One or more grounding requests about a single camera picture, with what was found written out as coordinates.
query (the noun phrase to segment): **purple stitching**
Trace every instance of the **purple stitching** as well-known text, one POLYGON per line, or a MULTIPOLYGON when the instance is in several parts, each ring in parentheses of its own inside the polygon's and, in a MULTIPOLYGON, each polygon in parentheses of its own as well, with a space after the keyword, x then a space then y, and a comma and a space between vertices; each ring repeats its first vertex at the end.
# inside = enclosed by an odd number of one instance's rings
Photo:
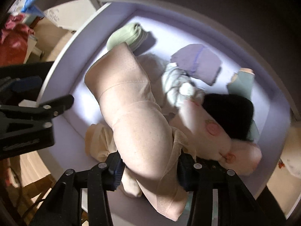
POLYGON ((200 51, 198 51, 197 55, 195 56, 195 59, 192 63, 192 69, 190 71, 190 76, 192 76, 197 70, 198 70, 198 64, 197 64, 197 59, 199 57, 199 55, 201 54, 201 52, 203 51, 203 49, 206 48, 205 46, 203 46, 200 51))

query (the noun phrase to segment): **black metal bracket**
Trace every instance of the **black metal bracket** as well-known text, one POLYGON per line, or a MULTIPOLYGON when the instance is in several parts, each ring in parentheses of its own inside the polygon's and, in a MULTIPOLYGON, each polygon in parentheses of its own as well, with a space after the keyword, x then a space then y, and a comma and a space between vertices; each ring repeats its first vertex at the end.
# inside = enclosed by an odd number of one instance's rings
POLYGON ((52 118, 73 101, 66 95, 37 108, 0 105, 0 160, 54 145, 52 118))
POLYGON ((0 79, 0 105, 7 103, 15 95, 32 89, 39 89, 42 86, 42 79, 39 76, 31 76, 26 78, 5 77, 0 79))
POLYGON ((91 170, 68 169, 38 209, 30 226, 80 226, 82 188, 88 188, 90 226, 113 226, 106 191, 120 185, 124 163, 118 152, 91 170))
POLYGON ((178 179, 186 191, 194 191, 189 226, 211 225, 213 189, 218 190, 218 226, 270 226, 256 200, 233 170, 217 161, 182 153, 178 179))

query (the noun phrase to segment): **red bag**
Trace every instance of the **red bag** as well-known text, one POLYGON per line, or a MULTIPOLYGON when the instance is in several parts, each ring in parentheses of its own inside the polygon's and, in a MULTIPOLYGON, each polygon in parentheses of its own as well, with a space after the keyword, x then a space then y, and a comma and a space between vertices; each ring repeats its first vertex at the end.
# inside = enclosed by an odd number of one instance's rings
POLYGON ((23 64, 27 52, 28 36, 34 30, 22 24, 24 15, 10 15, 1 30, 0 38, 0 66, 23 64))

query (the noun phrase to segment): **light green cloth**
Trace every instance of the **light green cloth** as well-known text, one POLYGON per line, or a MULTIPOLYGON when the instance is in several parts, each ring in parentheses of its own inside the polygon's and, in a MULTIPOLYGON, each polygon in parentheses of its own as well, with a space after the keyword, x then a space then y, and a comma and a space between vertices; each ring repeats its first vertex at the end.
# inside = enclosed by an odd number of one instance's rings
POLYGON ((254 78, 254 74, 239 71, 234 82, 227 85, 229 94, 236 94, 251 101, 254 78))
MULTIPOLYGON (((236 94, 251 101, 251 92, 254 84, 254 78, 255 78, 254 74, 244 72, 244 71, 239 71, 237 73, 237 78, 234 80, 234 82, 227 85, 229 94, 236 94)), ((247 136, 247 140, 256 143, 259 137, 260 134, 258 128, 254 120, 252 120, 249 133, 247 136)))
POLYGON ((132 51, 135 51, 147 38, 148 33, 139 23, 129 23, 115 31, 108 39, 106 47, 111 50, 114 46, 125 42, 132 51))
MULTIPOLYGON (((184 208, 183 214, 190 213, 191 206, 192 206, 192 198, 193 198, 193 192, 189 192, 188 197, 187 197, 187 203, 184 208)), ((217 192, 217 189, 214 189, 213 190, 213 201, 212 201, 212 222, 218 221, 218 217, 219 217, 218 192, 217 192)))

